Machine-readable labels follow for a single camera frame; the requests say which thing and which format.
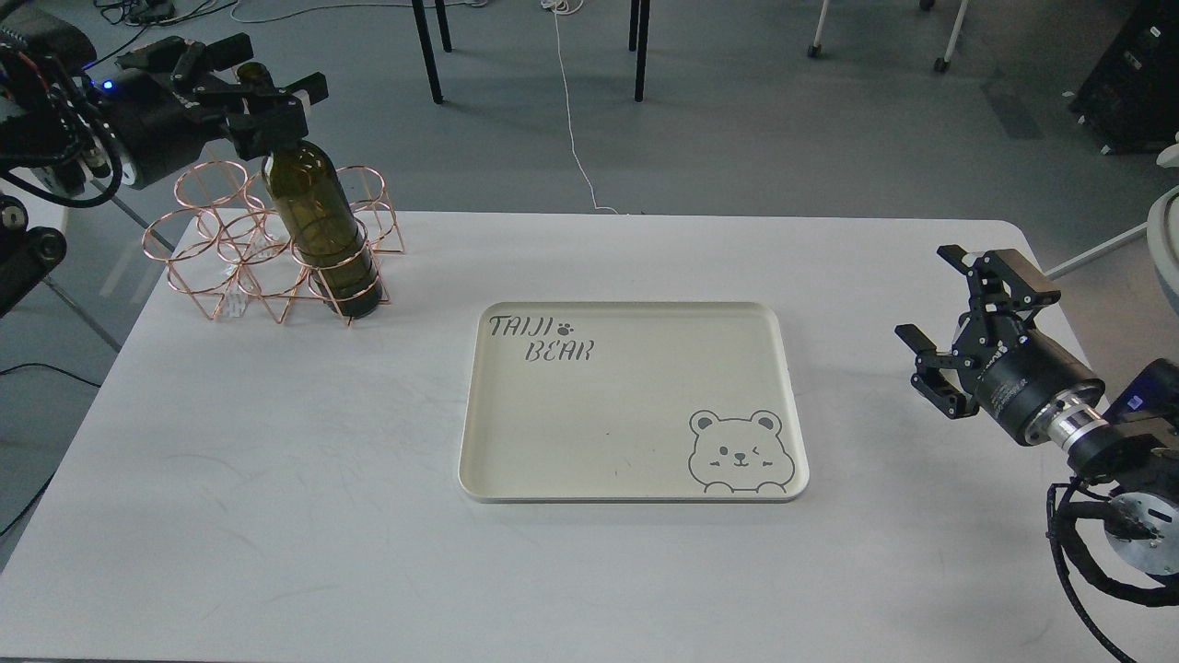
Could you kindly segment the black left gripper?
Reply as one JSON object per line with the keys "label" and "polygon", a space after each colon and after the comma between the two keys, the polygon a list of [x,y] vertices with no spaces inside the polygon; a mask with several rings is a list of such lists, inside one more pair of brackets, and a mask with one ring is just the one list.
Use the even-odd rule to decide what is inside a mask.
{"label": "black left gripper", "polygon": [[237,72],[228,87],[197,87],[200,76],[252,55],[245,33],[215,42],[171,35],[117,55],[121,72],[99,84],[95,101],[116,138],[123,185],[143,190],[189,168],[222,132],[241,159],[274,155],[307,138],[307,109],[328,97],[321,72],[286,87],[275,85],[268,72]]}

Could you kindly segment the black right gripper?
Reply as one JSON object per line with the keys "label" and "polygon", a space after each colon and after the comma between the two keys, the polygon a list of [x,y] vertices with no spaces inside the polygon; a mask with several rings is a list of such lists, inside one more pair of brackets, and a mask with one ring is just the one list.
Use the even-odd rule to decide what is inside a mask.
{"label": "black right gripper", "polygon": [[[917,326],[895,334],[914,353],[910,383],[948,419],[976,415],[979,407],[1025,448],[1043,444],[1032,433],[1045,407],[1073,394],[1085,403],[1104,398],[1106,385],[1056,340],[1038,332],[1035,316],[1058,306],[1056,283],[1014,249],[967,252],[940,245],[938,256],[967,278],[968,309],[959,319],[951,350],[938,352]],[[946,378],[954,372],[959,387]]]}

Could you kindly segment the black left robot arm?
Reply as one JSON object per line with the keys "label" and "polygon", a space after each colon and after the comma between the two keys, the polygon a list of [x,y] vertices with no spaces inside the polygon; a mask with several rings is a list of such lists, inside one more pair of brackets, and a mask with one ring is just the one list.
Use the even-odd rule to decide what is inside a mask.
{"label": "black left robot arm", "polygon": [[307,107],[328,96],[311,73],[279,87],[249,35],[171,35],[88,76],[93,42],[29,6],[4,12],[4,182],[60,206],[98,206],[195,163],[225,139],[244,160],[307,138]]}

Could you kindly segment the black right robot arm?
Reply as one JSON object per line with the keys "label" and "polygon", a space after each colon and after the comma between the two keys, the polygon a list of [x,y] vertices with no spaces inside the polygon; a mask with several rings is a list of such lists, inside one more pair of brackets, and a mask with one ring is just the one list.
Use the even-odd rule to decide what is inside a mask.
{"label": "black right robot arm", "polygon": [[968,309],[948,352],[917,326],[896,328],[915,356],[911,386],[949,419],[984,411],[1025,448],[1063,449],[1072,479],[1045,495],[1045,537],[1080,621],[1125,662],[1078,599],[1069,572],[1113,599],[1175,608],[1175,363],[1150,362],[1098,413],[1104,381],[1035,324],[1060,298],[1043,273],[1014,249],[940,245],[938,256],[967,280]]}

